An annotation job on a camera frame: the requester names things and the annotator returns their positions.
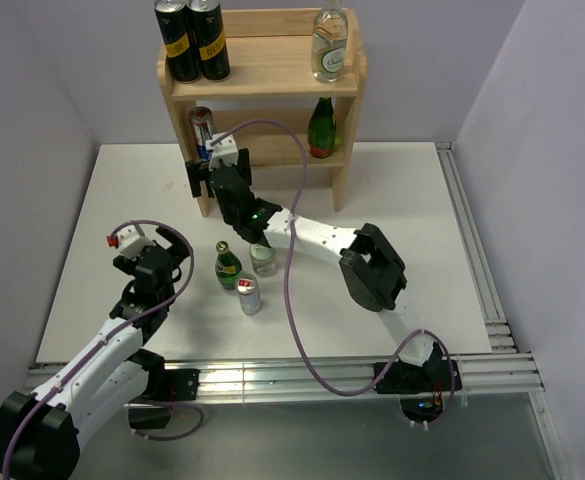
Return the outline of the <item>green bottle yellow label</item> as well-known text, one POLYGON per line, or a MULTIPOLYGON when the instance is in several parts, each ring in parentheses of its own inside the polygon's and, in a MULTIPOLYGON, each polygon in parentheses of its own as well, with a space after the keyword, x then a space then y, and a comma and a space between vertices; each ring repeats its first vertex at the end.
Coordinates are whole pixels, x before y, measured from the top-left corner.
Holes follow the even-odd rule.
POLYGON ((242 263, 232 252, 226 241, 216 243, 215 273, 225 290, 234 290, 236 281, 243 272, 242 263))

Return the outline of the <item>blue silver energy can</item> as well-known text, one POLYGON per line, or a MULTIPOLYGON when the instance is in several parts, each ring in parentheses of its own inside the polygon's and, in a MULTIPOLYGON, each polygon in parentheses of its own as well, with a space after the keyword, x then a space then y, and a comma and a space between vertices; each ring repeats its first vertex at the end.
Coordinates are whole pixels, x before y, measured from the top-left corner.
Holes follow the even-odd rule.
POLYGON ((206 148, 206 142, 217 133, 212 111, 204 106, 196 106, 189 112, 188 119, 198 157, 202 162, 207 162, 210 154, 206 148))

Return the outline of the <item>silver can red tab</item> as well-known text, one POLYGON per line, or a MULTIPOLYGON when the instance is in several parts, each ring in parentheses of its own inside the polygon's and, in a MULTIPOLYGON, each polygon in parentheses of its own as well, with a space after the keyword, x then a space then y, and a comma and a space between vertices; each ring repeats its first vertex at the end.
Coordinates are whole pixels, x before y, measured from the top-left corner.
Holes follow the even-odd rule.
POLYGON ((250 274, 242 274, 235 283, 241 310, 246 315, 255 315, 261 308, 258 280, 250 274))

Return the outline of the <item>green glass bottle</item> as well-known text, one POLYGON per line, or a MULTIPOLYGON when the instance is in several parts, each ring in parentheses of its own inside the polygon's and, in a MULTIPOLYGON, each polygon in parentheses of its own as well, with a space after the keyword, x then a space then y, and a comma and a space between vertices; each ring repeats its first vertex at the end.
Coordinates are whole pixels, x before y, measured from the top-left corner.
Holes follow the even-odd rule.
POLYGON ((335 146, 336 123, 332 99, 321 97, 311 115, 307 128, 310 154, 315 158, 329 157, 335 146))

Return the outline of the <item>clear soda bottle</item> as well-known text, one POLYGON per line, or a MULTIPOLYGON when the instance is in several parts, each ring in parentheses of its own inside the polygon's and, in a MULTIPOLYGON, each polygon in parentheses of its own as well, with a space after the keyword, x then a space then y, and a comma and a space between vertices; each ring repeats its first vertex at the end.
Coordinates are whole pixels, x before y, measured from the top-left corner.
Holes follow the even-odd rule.
POLYGON ((322 83, 333 83, 342 74, 346 58, 349 24, 339 0, 325 1, 312 30, 311 68, 322 83))

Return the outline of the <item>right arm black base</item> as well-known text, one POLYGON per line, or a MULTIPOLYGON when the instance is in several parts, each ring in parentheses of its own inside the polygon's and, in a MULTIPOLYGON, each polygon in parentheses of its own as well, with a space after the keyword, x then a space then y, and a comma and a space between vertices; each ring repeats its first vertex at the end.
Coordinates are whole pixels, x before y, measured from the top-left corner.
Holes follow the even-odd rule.
POLYGON ((445 361, 439 362, 432 369, 397 361, 376 384, 374 390, 378 394, 416 395, 434 392, 435 388, 449 392, 451 385, 449 367, 445 361))

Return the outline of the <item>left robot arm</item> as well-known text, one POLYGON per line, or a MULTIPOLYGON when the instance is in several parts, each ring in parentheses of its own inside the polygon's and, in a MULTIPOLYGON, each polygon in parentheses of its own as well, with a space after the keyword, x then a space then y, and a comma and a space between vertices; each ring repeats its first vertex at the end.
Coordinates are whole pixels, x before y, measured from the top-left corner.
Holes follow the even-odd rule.
POLYGON ((0 407, 0 474, 6 479, 67 479, 91 437, 125 403, 161 401, 165 360, 146 350, 170 307, 189 284, 188 240, 153 222, 166 246, 129 221, 108 236, 115 268, 130 276, 97 335, 67 365, 31 393, 10 394, 0 407))

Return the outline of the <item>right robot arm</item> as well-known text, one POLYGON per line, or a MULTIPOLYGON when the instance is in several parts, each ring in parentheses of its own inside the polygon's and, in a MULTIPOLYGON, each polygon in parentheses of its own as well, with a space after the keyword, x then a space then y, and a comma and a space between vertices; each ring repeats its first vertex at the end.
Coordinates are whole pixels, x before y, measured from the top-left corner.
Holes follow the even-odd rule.
POLYGON ((399 367, 410 386, 429 388, 439 377, 439 367, 449 367, 450 357, 443 342, 410 311, 406 265, 382 231, 370 223, 358 229, 328 225, 258 198, 251 190, 248 149, 223 148, 218 142, 211 147, 210 160, 186 165, 192 196, 215 198, 223 221, 250 245, 300 251, 336 265, 358 306, 388 317, 404 331, 373 381, 379 383, 399 367))

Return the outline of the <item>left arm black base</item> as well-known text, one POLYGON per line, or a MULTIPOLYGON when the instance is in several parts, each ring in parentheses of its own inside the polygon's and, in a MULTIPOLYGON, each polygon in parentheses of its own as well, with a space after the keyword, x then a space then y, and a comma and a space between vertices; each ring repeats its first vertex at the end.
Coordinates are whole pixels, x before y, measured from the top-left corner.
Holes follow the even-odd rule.
MULTIPOLYGON (((164 364, 146 368, 148 385, 143 400, 176 402, 196 399, 200 371, 198 369, 166 369, 164 364)), ((174 408, 161 406, 130 407, 128 424, 132 429, 147 431, 164 429, 174 408)))

